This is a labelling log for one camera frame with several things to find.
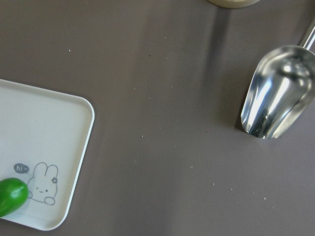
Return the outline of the silver metal scoop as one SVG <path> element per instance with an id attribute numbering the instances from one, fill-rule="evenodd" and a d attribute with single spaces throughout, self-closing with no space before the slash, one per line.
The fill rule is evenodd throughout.
<path id="1" fill-rule="evenodd" d="M 258 63 L 241 111 L 245 132 L 262 139 L 278 138 L 315 97 L 315 22 L 298 45 L 278 47 Z"/>

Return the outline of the cream rabbit tray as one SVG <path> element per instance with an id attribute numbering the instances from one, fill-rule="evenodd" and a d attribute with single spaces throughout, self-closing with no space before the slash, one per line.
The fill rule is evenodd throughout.
<path id="1" fill-rule="evenodd" d="M 42 231 L 65 220 L 94 119 L 82 97 L 1 80 L 0 177 L 29 189 L 5 220 Z"/>

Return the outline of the green lime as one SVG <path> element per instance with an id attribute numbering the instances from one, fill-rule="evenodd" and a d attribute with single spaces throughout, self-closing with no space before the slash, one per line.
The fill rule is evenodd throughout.
<path id="1" fill-rule="evenodd" d="M 19 209 L 28 199 L 28 186 L 18 178 L 0 181 L 0 216 L 4 217 Z"/>

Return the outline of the wooden mug stand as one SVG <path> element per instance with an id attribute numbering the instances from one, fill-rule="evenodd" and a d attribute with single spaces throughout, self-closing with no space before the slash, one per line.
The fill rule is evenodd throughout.
<path id="1" fill-rule="evenodd" d="M 260 0 L 208 0 L 208 2 L 223 8 L 238 9 L 254 5 Z"/>

